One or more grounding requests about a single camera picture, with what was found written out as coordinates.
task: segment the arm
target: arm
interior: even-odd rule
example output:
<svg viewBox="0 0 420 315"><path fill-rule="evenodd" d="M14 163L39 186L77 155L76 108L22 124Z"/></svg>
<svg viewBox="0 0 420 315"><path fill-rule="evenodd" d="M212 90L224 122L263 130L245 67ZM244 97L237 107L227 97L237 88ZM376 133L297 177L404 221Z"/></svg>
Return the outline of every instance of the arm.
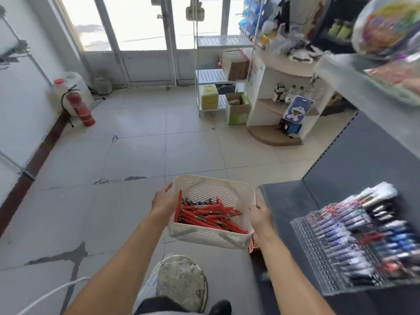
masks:
<svg viewBox="0 0 420 315"><path fill-rule="evenodd" d="M175 212L178 196L156 192L152 210L114 257L77 295L65 315L128 315L139 293L159 238Z"/></svg>
<svg viewBox="0 0 420 315"><path fill-rule="evenodd" d="M257 198L249 207L255 242L260 246L282 315L334 315L276 234L270 210Z"/></svg>

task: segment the baseboard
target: baseboard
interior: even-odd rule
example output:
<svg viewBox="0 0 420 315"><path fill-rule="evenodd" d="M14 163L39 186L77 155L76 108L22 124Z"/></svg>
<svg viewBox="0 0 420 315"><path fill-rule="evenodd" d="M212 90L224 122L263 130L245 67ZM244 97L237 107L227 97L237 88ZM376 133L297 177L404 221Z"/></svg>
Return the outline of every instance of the baseboard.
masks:
<svg viewBox="0 0 420 315"><path fill-rule="evenodd" d="M47 160L48 155L54 148L57 140L60 138L68 119L69 114L66 111L62 112L55 124L52 126L50 132L45 137L44 141L39 145L38 149L34 153L34 156L29 161L26 169L33 176L36 177L45 160ZM10 191L6 197L6 200L0 206L0 236L2 236L4 230L9 225L32 183L32 179L30 179L27 175L22 174L12 191Z"/></svg>

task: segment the forearm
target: forearm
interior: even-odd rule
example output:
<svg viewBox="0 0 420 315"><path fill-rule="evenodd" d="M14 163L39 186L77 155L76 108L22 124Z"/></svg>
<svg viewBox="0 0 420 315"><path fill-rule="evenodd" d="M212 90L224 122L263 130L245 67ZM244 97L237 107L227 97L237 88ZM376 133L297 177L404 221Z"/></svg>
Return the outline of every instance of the forearm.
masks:
<svg viewBox="0 0 420 315"><path fill-rule="evenodd" d="M334 314L274 230L262 237L259 245L282 315Z"/></svg>
<svg viewBox="0 0 420 315"><path fill-rule="evenodd" d="M150 213L77 295L65 315L128 315L165 225Z"/></svg>

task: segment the acrylic pen organizer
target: acrylic pen organizer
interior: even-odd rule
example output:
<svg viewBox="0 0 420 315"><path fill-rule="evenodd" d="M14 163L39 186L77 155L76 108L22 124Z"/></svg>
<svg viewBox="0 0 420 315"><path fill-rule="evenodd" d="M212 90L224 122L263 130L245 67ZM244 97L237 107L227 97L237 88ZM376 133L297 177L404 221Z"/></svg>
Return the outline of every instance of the acrylic pen organizer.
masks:
<svg viewBox="0 0 420 315"><path fill-rule="evenodd" d="M324 296L420 284L420 239L383 201L396 190L366 190L291 221Z"/></svg>

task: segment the foot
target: foot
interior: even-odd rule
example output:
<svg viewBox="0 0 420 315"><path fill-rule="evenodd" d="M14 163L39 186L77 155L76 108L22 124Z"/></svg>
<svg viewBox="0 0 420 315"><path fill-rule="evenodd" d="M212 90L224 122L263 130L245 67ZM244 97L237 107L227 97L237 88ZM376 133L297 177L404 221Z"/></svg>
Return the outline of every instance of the foot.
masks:
<svg viewBox="0 0 420 315"><path fill-rule="evenodd" d="M211 308L209 315L231 315L232 314L232 307L231 303L223 299L216 304L213 305Z"/></svg>

